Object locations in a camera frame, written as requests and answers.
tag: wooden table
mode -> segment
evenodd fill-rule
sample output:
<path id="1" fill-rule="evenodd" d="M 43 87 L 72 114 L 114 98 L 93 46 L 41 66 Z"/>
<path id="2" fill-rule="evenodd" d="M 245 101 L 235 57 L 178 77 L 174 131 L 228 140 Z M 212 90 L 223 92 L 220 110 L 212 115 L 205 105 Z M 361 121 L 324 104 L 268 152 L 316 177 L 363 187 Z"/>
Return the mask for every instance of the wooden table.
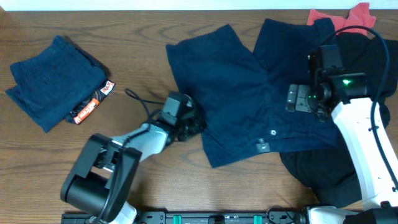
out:
<path id="1" fill-rule="evenodd" d="M 325 12 L 348 15 L 348 11 Z M 371 14 L 377 16 L 376 30 L 398 40 L 397 11 Z M 131 88 L 158 101 L 177 90 L 165 44 L 231 24 L 252 50 L 265 18 L 305 24 L 307 16 L 308 11 L 5 13 L 0 21 L 0 223 L 59 223 L 64 211 L 76 211 L 60 200 L 59 193 L 89 136 L 128 133 L 146 118 L 139 102 L 123 90 Z M 117 85 L 81 125 L 62 121 L 45 134 L 5 90 L 15 85 L 10 64 L 36 56 L 55 35 L 69 36 L 103 62 Z M 398 96 L 387 104 L 392 116 L 387 132 L 398 149 Z M 144 161 L 129 201 L 139 208 L 215 211 L 301 207 L 316 199 L 287 172 L 277 153 L 212 169 L 198 136 Z M 360 207 L 360 203 L 351 206 Z"/>

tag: red cloth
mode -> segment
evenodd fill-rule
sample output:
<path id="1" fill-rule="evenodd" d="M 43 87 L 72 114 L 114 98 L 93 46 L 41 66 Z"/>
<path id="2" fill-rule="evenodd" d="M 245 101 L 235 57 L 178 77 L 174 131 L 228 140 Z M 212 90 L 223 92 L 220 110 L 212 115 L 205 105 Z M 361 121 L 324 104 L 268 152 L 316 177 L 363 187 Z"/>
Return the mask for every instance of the red cloth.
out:
<path id="1" fill-rule="evenodd" d="M 371 16 L 369 13 L 369 3 L 362 2 L 356 5 L 349 12 L 347 19 L 341 16 L 329 16 L 325 13 L 320 13 L 314 9 L 311 9 L 310 15 L 308 16 L 307 25 L 313 25 L 314 21 L 321 18 L 330 18 L 335 25 L 335 30 L 341 29 L 347 26 L 361 25 L 368 28 L 374 27 L 376 23 L 376 16 Z M 343 32 L 357 32 L 363 35 L 367 35 L 368 32 L 362 29 L 348 29 Z"/>

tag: green light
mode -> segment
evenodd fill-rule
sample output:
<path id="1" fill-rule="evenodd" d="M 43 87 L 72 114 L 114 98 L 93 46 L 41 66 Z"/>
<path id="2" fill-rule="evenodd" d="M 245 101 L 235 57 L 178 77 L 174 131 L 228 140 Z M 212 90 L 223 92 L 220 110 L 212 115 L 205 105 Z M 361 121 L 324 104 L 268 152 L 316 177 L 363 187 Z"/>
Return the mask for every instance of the green light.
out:
<path id="1" fill-rule="evenodd" d="M 351 80 L 343 80 L 344 85 L 348 85 L 351 83 Z"/>

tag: white wall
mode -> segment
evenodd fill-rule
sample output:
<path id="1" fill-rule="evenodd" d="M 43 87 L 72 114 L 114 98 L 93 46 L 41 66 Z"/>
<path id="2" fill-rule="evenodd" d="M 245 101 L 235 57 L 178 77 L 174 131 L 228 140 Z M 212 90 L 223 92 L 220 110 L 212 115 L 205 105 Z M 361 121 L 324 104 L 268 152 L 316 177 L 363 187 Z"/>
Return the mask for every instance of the white wall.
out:
<path id="1" fill-rule="evenodd" d="M 368 0 L 398 9 L 398 0 Z M 0 0 L 6 11 L 351 9 L 360 0 Z"/>

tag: black cloth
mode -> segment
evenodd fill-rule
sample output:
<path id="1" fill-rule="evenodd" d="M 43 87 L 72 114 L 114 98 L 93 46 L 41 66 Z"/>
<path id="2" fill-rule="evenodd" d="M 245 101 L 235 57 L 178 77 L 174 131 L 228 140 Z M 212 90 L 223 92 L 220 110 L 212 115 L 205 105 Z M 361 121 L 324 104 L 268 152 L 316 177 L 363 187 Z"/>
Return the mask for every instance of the black cloth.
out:
<path id="1" fill-rule="evenodd" d="M 330 19 L 313 26 L 266 19 L 253 53 L 231 26 L 166 46 L 178 89 L 204 111 L 203 148 L 212 167 L 264 152 L 336 146 L 332 120 L 285 109 L 289 85 L 311 83 L 309 52 L 334 30 Z"/>
<path id="2" fill-rule="evenodd" d="M 381 42 L 377 39 L 369 40 L 362 34 L 342 33 L 337 37 L 337 43 L 346 72 L 366 73 L 368 92 L 374 96 L 386 62 Z M 398 80 L 398 41 L 386 40 L 386 44 L 391 67 L 387 85 L 379 100 L 384 127 L 390 121 L 390 113 L 384 101 L 394 94 Z M 324 150 L 281 153 L 280 158 L 296 179 L 312 188 L 321 203 L 345 207 L 361 200 L 361 189 L 348 149 L 343 141 L 339 145 Z"/>
<path id="3" fill-rule="evenodd" d="M 17 85 L 6 93 L 50 131 L 105 80 L 99 62 L 56 36 L 40 55 L 11 65 Z"/>

